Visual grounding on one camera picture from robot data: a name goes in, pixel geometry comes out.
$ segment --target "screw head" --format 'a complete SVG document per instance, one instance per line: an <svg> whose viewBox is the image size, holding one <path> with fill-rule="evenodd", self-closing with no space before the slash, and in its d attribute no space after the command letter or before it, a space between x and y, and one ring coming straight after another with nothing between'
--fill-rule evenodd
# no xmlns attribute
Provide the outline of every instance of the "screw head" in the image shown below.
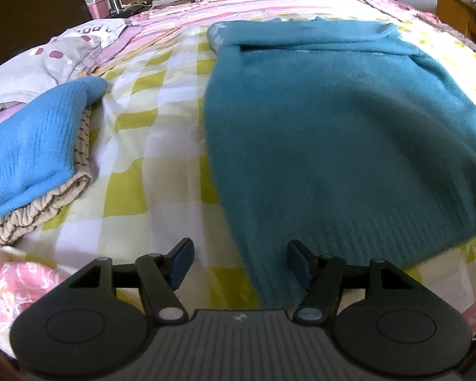
<svg viewBox="0 0 476 381"><path fill-rule="evenodd" d="M323 317L323 313L317 308L302 308L297 312L298 318L304 321L318 321Z"/></svg>
<svg viewBox="0 0 476 381"><path fill-rule="evenodd" d="M183 317L183 311L177 307L167 307L159 311L159 317L166 321L176 321Z"/></svg>
<svg viewBox="0 0 476 381"><path fill-rule="evenodd" d="M233 319L236 319L238 322L242 322L247 318L248 318L248 316L245 315L243 312L240 312L240 313L233 316Z"/></svg>

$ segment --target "blue knit blanket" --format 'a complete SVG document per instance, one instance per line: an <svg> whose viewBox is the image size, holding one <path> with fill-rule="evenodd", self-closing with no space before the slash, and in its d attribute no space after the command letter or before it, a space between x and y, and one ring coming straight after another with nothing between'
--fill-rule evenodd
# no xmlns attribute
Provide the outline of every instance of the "blue knit blanket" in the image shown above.
<svg viewBox="0 0 476 381"><path fill-rule="evenodd" d="M0 123L0 216L30 203L74 174L83 109L108 83L78 78L41 94Z"/></svg>
<svg viewBox="0 0 476 381"><path fill-rule="evenodd" d="M476 106L382 22L212 25L214 184L263 307L301 297L299 239L405 267L476 234Z"/></svg>

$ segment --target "wooden nightstand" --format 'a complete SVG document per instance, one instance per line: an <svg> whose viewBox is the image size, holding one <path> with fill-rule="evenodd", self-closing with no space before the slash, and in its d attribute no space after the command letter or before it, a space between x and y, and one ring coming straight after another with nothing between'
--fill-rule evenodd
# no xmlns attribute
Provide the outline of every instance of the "wooden nightstand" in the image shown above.
<svg viewBox="0 0 476 381"><path fill-rule="evenodd" d="M476 7L463 0L437 0L437 15L476 43Z"/></svg>

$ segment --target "teal sweater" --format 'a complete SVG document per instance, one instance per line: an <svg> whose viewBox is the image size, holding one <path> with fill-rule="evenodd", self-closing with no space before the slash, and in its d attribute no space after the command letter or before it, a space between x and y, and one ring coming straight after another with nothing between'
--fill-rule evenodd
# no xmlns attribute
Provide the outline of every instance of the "teal sweater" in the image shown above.
<svg viewBox="0 0 476 381"><path fill-rule="evenodd" d="M227 22L204 98L214 183L263 307L286 244L409 266L476 234L476 106L381 22Z"/></svg>

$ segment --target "pink container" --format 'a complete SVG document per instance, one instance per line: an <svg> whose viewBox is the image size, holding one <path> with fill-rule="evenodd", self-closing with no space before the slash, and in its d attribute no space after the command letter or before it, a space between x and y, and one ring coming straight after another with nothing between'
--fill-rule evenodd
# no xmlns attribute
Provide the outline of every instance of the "pink container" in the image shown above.
<svg viewBox="0 0 476 381"><path fill-rule="evenodd" d="M88 5L88 9L94 20L96 18L105 18L109 15L108 0L93 0L93 3Z"/></svg>

